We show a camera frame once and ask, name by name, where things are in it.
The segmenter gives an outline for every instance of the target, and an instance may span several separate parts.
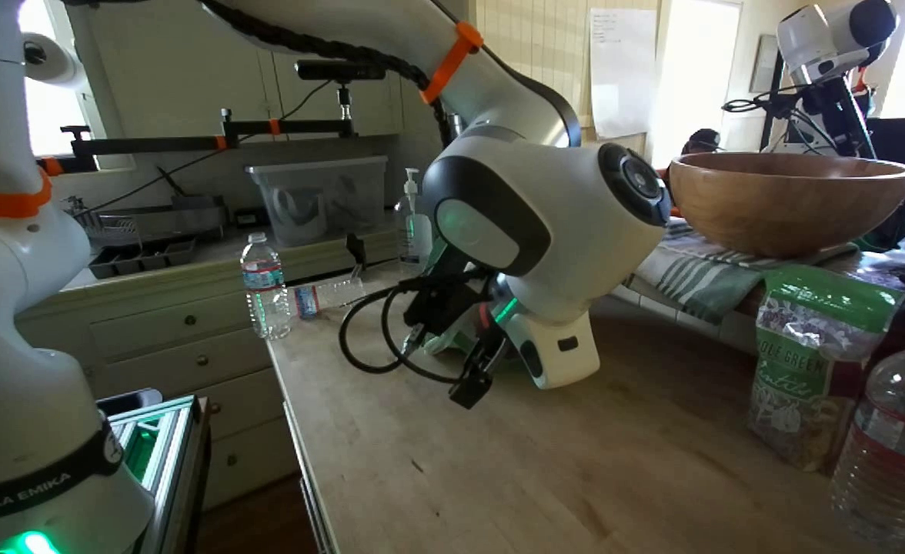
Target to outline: bottle label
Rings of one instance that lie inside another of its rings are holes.
[[[314,319],[321,313],[318,285],[296,285],[293,295],[303,319]]]
[[[875,459],[905,468],[905,414],[897,408],[875,408],[861,402],[852,422],[855,440],[867,446]]]
[[[761,332],[756,351],[761,351],[756,383],[767,391],[777,391],[793,401],[825,397],[831,362],[819,351],[789,341],[779,332]]]
[[[243,270],[243,290],[266,291],[282,282],[280,270]]]

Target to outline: kitchen counter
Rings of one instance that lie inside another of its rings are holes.
[[[603,369],[536,391],[498,369],[461,408],[412,372],[346,362],[335,323],[267,351],[332,552],[864,552],[825,477],[748,429],[753,356],[622,297],[595,306]],[[354,319],[354,346],[374,346]]]

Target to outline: wall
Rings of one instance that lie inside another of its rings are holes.
[[[658,44],[667,26],[667,10],[674,0],[471,0],[471,14],[477,17],[486,44],[518,71],[560,90],[578,111],[592,132],[592,99],[589,99],[589,10],[658,10]],[[748,96],[748,81],[753,68],[756,38],[777,33],[783,14],[793,11],[799,0],[736,0],[741,4],[731,99]],[[761,139],[761,114],[731,118],[725,149],[753,149]]]
[[[191,0],[67,5],[67,21],[107,134],[215,132],[223,107],[270,121],[321,86],[293,71],[314,55],[248,41]],[[350,84],[361,132],[397,132],[395,86],[395,77]],[[293,118],[335,121],[335,90],[314,91]]]

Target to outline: green light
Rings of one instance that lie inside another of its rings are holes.
[[[518,306],[520,306],[518,297],[508,297],[504,306],[498,306],[498,307],[491,312],[491,319],[503,326],[504,319],[513,318]]]
[[[158,429],[139,426],[124,448],[124,465],[141,479],[158,442]]]
[[[5,545],[0,545],[0,554],[62,554],[45,532],[27,530]]]

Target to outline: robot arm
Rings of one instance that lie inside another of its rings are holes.
[[[266,44],[386,66],[421,90],[439,81],[427,71],[444,68],[456,32],[480,47],[475,32],[427,0],[202,5]],[[421,201],[450,243],[447,255],[461,257],[434,269],[503,270],[508,297],[491,319],[538,388],[592,374],[599,356],[589,301],[626,280],[658,243],[666,189],[650,162],[618,144],[578,149],[578,121],[566,101],[504,68],[488,48],[477,48],[450,77],[439,101],[469,129],[426,171]],[[450,313],[447,301],[437,291],[418,295],[407,323],[444,332],[458,313]]]
[[[843,158],[878,158],[846,74],[870,66],[894,32],[897,14],[886,0],[831,10],[812,4],[779,26],[779,55]]]
[[[125,552],[152,500],[119,465],[81,362],[16,328],[17,312],[90,257],[84,227],[49,205],[49,192],[27,144],[17,0],[0,0],[0,552],[32,532],[77,552]]]

